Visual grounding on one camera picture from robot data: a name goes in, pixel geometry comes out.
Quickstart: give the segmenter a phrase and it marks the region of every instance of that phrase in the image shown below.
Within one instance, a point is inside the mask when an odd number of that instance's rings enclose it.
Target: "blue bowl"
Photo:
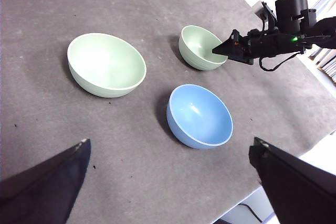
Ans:
[[[178,86],[171,93],[167,120],[178,140],[197,149],[225,144],[233,132],[225,104],[214,93],[193,84]]]

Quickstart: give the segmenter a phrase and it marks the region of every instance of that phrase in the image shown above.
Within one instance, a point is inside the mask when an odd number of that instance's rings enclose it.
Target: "large green bowl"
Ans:
[[[184,27],[178,43],[183,59],[196,69],[215,69],[227,60],[227,56],[212,53],[212,49],[222,42],[214,34],[202,27]]]
[[[126,41],[108,34],[84,34],[68,47],[72,76],[86,91],[99,97],[121,97],[146,76],[140,53]]]

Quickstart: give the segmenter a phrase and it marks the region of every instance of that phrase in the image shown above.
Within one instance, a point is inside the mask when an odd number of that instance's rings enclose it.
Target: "bowl rim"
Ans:
[[[140,59],[142,60],[142,63],[143,63],[143,66],[144,66],[144,73],[143,73],[143,76],[142,76],[142,78],[140,79],[140,81],[138,81],[138,82],[137,82],[136,84],[134,84],[134,85],[131,85],[131,86],[128,86],[128,87],[125,87],[125,88],[111,88],[111,87],[104,87],[104,86],[101,86],[101,85],[92,83],[91,81],[87,80],[87,79],[84,78],[82,75],[80,75],[80,74],[75,70],[74,66],[71,64],[71,60],[69,59],[69,51],[70,51],[70,48],[73,46],[73,44],[74,44],[74,42],[75,42],[76,40],[78,40],[78,39],[81,38],[81,37],[84,37],[84,36],[91,36],[91,35],[104,35],[104,36],[110,36],[110,37],[112,37],[112,38],[114,38],[114,39],[117,39],[117,40],[120,40],[120,41],[126,43],[128,46],[130,46],[132,49],[134,49],[135,52],[136,52],[136,54],[137,54],[138,56],[140,56]],[[116,37],[116,36],[110,35],[110,34],[103,34],[103,33],[88,33],[88,34],[82,34],[82,35],[77,36],[75,39],[73,39],[73,40],[70,42],[70,44],[69,44],[69,46],[68,46],[68,50],[67,50],[67,59],[68,59],[68,63],[71,65],[72,69],[76,72],[77,75],[79,75],[79,77],[81,77],[81,78],[84,79],[86,82],[90,83],[91,85],[94,85],[94,86],[96,86],[96,87],[98,87],[98,88],[111,90],[111,91],[122,91],[122,90],[129,90],[129,89],[136,88],[137,86],[139,86],[139,85],[143,82],[143,80],[145,79],[146,74],[147,74],[147,66],[146,66],[146,62],[145,62],[145,60],[143,59],[142,55],[139,53],[139,51],[138,51],[135,47],[133,47],[130,43],[128,43],[127,41],[125,41],[125,40],[123,40],[123,39],[121,39],[121,38],[118,38],[118,37]]]
[[[218,101],[221,102],[221,104],[224,106],[224,108],[226,109],[227,113],[229,114],[229,117],[230,117],[230,123],[231,123],[231,132],[230,132],[229,137],[228,137],[226,140],[224,140],[223,142],[220,142],[220,143],[218,143],[218,144],[210,144],[210,143],[203,142],[203,141],[198,140],[198,139],[194,138],[193,136],[191,136],[191,135],[190,135],[186,130],[184,130],[183,127],[179,124],[179,122],[176,120],[176,118],[175,118],[175,116],[174,116],[174,113],[173,113],[173,111],[172,111],[172,109],[171,109],[171,108],[172,108],[172,97],[173,97],[174,93],[175,93],[178,89],[180,89],[181,87],[184,87],[184,86],[196,86],[196,87],[198,87],[198,88],[204,89],[205,91],[207,91],[207,92],[209,92],[210,94],[212,94]],[[225,105],[225,103],[224,103],[218,96],[216,96],[216,95],[215,95],[213,92],[211,92],[209,89],[206,89],[206,88],[204,88],[204,87],[202,87],[202,86],[199,86],[199,85],[196,85],[196,84],[191,84],[191,83],[189,83],[189,84],[183,84],[183,85],[180,85],[180,86],[176,87],[176,88],[173,90],[173,92],[171,93],[170,97],[169,97],[169,108],[170,108],[170,113],[171,113],[171,115],[172,115],[172,117],[173,117],[174,122],[176,123],[176,125],[177,125],[177,126],[184,132],[184,134],[186,134],[189,138],[191,138],[192,140],[194,140],[194,141],[196,141],[196,142],[198,142],[198,143],[200,143],[200,144],[203,144],[203,145],[206,145],[206,146],[220,146],[220,145],[225,144],[227,141],[229,141],[229,139],[231,138],[231,136],[232,136],[232,134],[233,134],[233,127],[234,127],[234,126],[233,126],[233,120],[232,120],[232,116],[231,116],[231,113],[230,113],[229,109],[227,108],[227,106]]]
[[[195,53],[188,47],[188,45],[186,44],[185,39],[184,39],[184,35],[183,35],[183,31],[184,31],[186,28],[189,28],[189,27],[197,27],[197,28],[200,28],[200,29],[202,29],[202,30],[204,30],[204,31],[206,31],[206,32],[208,32],[208,33],[210,33],[212,36],[214,36],[216,39],[218,39],[218,41],[219,41],[220,43],[223,43],[223,42],[222,42],[216,35],[214,35],[212,32],[210,32],[209,30],[207,30],[207,29],[205,29],[205,28],[203,28],[203,27],[201,27],[201,26],[188,25],[188,26],[183,27],[183,29],[182,29],[182,31],[181,31],[181,37],[182,37],[183,43],[186,45],[187,49],[188,49],[190,52],[192,52],[195,56],[197,56],[197,57],[200,58],[201,60],[204,60],[205,62],[208,62],[208,63],[211,63],[211,64],[215,64],[215,65],[222,65],[222,64],[224,64],[224,63],[227,61],[227,59],[228,59],[228,56],[227,56],[227,55],[225,55],[225,56],[226,56],[226,59],[225,59],[224,61],[221,61],[221,62],[214,62],[214,61],[210,61],[210,60],[204,59],[204,58],[200,57],[199,55],[195,54]]]

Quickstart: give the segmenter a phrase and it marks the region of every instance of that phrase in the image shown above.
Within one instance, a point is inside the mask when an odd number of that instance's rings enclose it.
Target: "black cable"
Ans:
[[[239,203],[238,205],[239,205],[239,206],[245,206],[245,207],[248,207],[248,209],[249,209],[250,212],[254,215],[254,217],[256,217],[256,219],[257,219],[260,223],[262,223],[262,220],[256,215],[256,213],[252,210],[252,208],[250,208],[249,205],[244,204],[244,203]]]
[[[289,58],[287,58],[286,60],[284,60],[284,61],[282,61],[282,62],[280,62],[279,64],[277,64],[274,68],[271,68],[271,69],[267,69],[267,68],[265,68],[265,67],[263,67],[263,58],[262,57],[260,57],[259,58],[259,66],[261,67],[261,69],[263,70],[263,71],[267,71],[267,72],[272,72],[272,71],[275,71],[275,70],[277,70],[284,62],[286,62],[287,60],[290,60],[290,59],[292,59],[292,58],[294,58],[296,55],[298,55],[299,54],[299,52],[297,52],[297,53],[295,53],[295,54],[293,54],[291,57],[289,57]]]

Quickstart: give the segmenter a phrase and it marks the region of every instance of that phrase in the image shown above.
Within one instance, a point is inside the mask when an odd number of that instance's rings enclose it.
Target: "table surface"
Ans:
[[[91,160],[68,223],[211,223],[258,187],[248,161],[254,136],[299,155],[334,130],[335,99],[298,59],[273,73],[233,61],[198,71],[178,52],[190,24],[222,40],[233,28],[261,28],[244,0],[2,0],[2,179],[89,137]],[[133,92],[106,99],[76,84],[66,50],[90,32],[142,54],[147,76]],[[228,143],[202,151],[173,136],[166,104],[184,83],[210,89],[230,109]]]

